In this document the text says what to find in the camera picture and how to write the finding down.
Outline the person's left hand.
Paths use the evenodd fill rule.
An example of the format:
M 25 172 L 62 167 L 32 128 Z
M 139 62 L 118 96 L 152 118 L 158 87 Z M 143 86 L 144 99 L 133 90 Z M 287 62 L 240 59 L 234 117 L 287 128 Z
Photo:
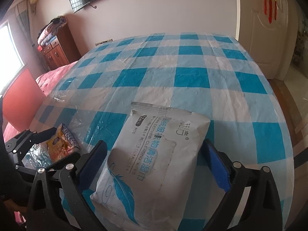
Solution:
M 21 207 L 14 203 L 12 199 L 6 200 L 3 202 L 5 207 L 8 209 L 8 212 L 11 216 L 15 216 L 15 212 L 19 212 L 21 215 L 26 216 L 27 214 L 27 207 Z

